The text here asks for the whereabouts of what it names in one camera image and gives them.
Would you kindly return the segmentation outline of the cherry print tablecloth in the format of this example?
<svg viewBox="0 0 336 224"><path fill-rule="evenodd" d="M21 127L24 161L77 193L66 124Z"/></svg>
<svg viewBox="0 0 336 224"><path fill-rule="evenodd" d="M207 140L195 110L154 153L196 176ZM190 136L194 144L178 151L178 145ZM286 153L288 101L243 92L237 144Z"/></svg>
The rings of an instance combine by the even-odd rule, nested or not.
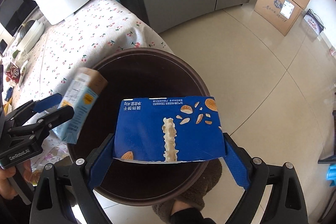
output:
<svg viewBox="0 0 336 224"><path fill-rule="evenodd" d="M171 52L159 34L116 0L90 0L53 26L40 10L30 19L43 23L45 30L29 53L14 60L26 70L22 84L14 87L13 109L64 94L80 67L92 68L115 52L142 47Z"/></svg>

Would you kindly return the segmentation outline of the small printed bag on floor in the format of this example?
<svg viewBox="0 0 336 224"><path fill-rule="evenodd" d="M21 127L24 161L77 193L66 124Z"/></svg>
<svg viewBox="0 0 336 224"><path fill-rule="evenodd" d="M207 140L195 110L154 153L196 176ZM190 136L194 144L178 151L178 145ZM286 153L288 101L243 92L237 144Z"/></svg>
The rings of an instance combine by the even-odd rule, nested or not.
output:
<svg viewBox="0 0 336 224"><path fill-rule="evenodd" d="M320 35L321 32L325 29L321 18L312 9L307 10L303 19L317 35Z"/></svg>

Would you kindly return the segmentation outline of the white ceramic bowl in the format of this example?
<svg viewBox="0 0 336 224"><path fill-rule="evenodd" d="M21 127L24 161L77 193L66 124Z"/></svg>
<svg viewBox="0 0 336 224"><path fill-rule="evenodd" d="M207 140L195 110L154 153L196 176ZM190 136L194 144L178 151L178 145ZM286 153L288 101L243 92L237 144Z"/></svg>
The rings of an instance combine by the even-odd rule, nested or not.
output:
<svg viewBox="0 0 336 224"><path fill-rule="evenodd" d="M33 49L37 41L42 36L45 30L45 25L43 22L38 20L33 20L33 24L26 31L26 34L21 39L20 43L17 45L17 50L22 53L29 53Z"/></svg>

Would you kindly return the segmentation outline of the blue biscuit box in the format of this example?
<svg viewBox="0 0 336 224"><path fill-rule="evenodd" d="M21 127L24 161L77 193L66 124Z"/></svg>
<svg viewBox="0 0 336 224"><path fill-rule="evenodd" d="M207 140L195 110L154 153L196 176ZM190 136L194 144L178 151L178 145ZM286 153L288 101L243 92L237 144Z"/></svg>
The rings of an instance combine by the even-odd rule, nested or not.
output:
<svg viewBox="0 0 336 224"><path fill-rule="evenodd" d="M209 161L225 155L214 97L122 100L113 156L145 163Z"/></svg>

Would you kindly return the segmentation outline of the brown plastic trash bin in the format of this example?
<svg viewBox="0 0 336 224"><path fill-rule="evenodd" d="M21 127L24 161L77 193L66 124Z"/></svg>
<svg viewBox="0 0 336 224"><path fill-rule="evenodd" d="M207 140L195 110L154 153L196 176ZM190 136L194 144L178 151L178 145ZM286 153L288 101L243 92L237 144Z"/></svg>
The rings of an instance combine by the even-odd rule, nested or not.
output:
<svg viewBox="0 0 336 224"><path fill-rule="evenodd" d="M196 71L179 57L149 48L114 53L93 65L108 82L89 112L76 144L68 149L72 160L86 158L116 131L122 101L133 98L207 96ZM114 159L96 191L124 205L149 206L171 200L201 176L205 162L166 163L163 157L163 114L132 110L125 122L125 142L134 156L157 154L157 163Z"/></svg>

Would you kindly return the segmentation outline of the light blue milk carton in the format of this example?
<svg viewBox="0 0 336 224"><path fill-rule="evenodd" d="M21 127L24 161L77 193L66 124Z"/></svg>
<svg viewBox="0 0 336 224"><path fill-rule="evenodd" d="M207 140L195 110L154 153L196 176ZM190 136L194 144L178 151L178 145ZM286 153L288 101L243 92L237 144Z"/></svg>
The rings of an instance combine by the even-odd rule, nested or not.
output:
<svg viewBox="0 0 336 224"><path fill-rule="evenodd" d="M74 110L72 119L54 129L55 135L66 143L76 144L85 120L108 81L100 72L79 68L63 96L60 106Z"/></svg>

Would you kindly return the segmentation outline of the blue plastic stool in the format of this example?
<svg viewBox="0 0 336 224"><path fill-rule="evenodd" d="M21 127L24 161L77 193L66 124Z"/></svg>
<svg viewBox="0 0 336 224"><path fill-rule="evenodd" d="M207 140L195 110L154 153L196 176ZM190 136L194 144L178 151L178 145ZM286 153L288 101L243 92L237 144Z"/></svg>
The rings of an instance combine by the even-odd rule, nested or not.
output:
<svg viewBox="0 0 336 224"><path fill-rule="evenodd" d="M336 186L336 165L331 164L326 173L326 180L331 181L330 186Z"/></svg>

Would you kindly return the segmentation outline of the lower cardboard box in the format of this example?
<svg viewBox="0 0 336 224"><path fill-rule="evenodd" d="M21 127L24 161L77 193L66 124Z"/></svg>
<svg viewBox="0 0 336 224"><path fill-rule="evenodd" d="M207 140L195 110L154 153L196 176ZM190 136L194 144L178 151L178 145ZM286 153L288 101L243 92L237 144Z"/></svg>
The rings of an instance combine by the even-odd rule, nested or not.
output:
<svg viewBox="0 0 336 224"><path fill-rule="evenodd" d="M286 36L302 8L293 0L257 0L255 11Z"/></svg>

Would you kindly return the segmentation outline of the brown fuzzy slipper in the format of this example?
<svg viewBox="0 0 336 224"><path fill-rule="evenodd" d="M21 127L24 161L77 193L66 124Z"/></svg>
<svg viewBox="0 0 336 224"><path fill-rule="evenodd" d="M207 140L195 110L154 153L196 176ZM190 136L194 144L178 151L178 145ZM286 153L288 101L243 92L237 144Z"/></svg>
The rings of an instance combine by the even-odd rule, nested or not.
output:
<svg viewBox="0 0 336 224"><path fill-rule="evenodd" d="M187 191L172 200L153 205L153 211L164 223L214 223L212 219L201 214L205 207L203 197L219 182L221 175L220 160L209 161L204 172Z"/></svg>

